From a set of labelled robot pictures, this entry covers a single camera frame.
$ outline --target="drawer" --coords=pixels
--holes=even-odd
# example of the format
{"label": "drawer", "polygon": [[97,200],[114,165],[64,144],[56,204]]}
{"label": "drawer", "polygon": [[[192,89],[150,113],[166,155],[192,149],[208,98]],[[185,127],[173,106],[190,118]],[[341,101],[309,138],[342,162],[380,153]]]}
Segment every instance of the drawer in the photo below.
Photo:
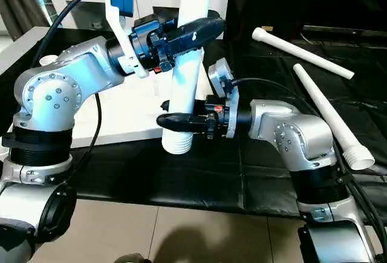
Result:
{"label": "drawer", "polygon": [[[210,0],[210,9],[225,19],[228,0]],[[144,17],[154,13],[154,7],[179,8],[180,0],[137,0],[138,15]]]}
{"label": "drawer", "polygon": [[[60,13],[71,0],[52,0],[54,7]],[[137,2],[134,0],[133,18],[126,18],[125,28],[131,28],[138,19]],[[105,18],[105,0],[83,0],[63,20],[64,28],[102,29],[108,27]]]}

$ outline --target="pipe end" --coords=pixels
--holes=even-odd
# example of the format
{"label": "pipe end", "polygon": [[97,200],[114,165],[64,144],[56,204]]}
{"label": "pipe end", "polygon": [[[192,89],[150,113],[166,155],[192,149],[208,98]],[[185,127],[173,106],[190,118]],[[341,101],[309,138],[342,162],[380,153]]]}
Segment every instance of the pipe end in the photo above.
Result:
{"label": "pipe end", "polygon": [[174,132],[163,129],[163,138],[161,143],[166,151],[171,154],[184,154],[191,149],[193,133]]}
{"label": "pipe end", "polygon": [[262,29],[261,27],[257,27],[254,29],[252,37],[255,41],[261,41],[266,34],[266,30]]}
{"label": "pipe end", "polygon": [[361,144],[348,148],[343,156],[353,170],[363,170],[375,163],[375,158],[370,151]]}

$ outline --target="tiled floor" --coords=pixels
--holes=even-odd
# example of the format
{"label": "tiled floor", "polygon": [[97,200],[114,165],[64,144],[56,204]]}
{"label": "tiled floor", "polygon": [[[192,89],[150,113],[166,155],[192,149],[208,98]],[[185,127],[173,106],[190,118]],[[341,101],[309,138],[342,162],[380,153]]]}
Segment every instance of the tiled floor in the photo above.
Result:
{"label": "tiled floor", "polygon": [[[43,245],[32,262],[115,263],[141,253],[153,263],[298,263],[297,229],[302,224],[296,219],[78,200],[70,229]],[[380,253],[375,233],[368,230]]]}

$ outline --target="pvc pipe fitting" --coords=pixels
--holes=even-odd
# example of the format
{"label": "pvc pipe fitting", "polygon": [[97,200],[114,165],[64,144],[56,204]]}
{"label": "pvc pipe fitting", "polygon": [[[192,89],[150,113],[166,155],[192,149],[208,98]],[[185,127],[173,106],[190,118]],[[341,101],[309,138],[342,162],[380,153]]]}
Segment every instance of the pvc pipe fitting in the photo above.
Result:
{"label": "pvc pipe fitting", "polygon": [[290,53],[300,59],[306,60],[318,67],[321,67],[327,71],[338,74],[348,80],[352,79],[354,72],[347,70],[329,60],[323,59],[307,50],[302,49],[294,44],[291,44],[281,38],[278,38],[270,33],[267,33],[264,29],[258,27],[253,32],[253,39],[255,41],[262,41],[287,53]]}
{"label": "pvc pipe fitting", "polygon": [[[209,0],[180,0],[178,27],[198,18],[207,17]],[[192,113],[201,63],[201,51],[190,51],[176,58],[169,99],[169,112]],[[161,140],[166,151],[183,154],[192,144],[192,133],[163,129]]]}
{"label": "pvc pipe fitting", "polygon": [[365,146],[360,144],[356,136],[345,124],[304,68],[297,63],[293,69],[309,93],[309,96],[316,104],[322,117],[328,123],[334,136],[339,141],[344,151],[343,156],[350,168],[353,170],[362,170],[372,166],[375,163],[375,158]]}

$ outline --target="black fabric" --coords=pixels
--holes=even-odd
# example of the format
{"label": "black fabric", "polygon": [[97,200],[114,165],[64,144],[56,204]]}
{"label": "black fabric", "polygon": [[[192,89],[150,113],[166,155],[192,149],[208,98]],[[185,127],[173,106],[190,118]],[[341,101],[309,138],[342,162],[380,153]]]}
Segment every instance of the black fabric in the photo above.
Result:
{"label": "black fabric", "polygon": [[[59,30],[53,45],[57,50],[64,49],[72,44],[71,40],[76,44],[95,37],[91,34],[100,33]],[[376,165],[356,173],[356,178],[387,222],[387,50],[303,47],[355,71],[353,80],[344,80],[257,42],[228,46],[215,41],[206,47],[204,64],[207,68],[226,56],[236,77],[275,80],[309,100],[291,69],[301,62],[360,142],[375,156]],[[11,95],[8,83],[12,72],[15,75],[21,71],[18,67],[21,65],[14,65],[0,76],[0,85],[6,86],[0,86],[2,95]],[[239,91],[241,103],[279,99],[304,110],[293,98],[267,85],[246,83],[239,86]],[[74,162],[83,151],[72,150]],[[72,185],[79,197],[94,200],[298,216],[296,195],[279,154],[270,144],[250,140],[242,132],[233,140],[220,141],[204,141],[196,135],[191,151],[184,155],[168,154],[160,139],[96,146],[89,165],[74,177]]]}

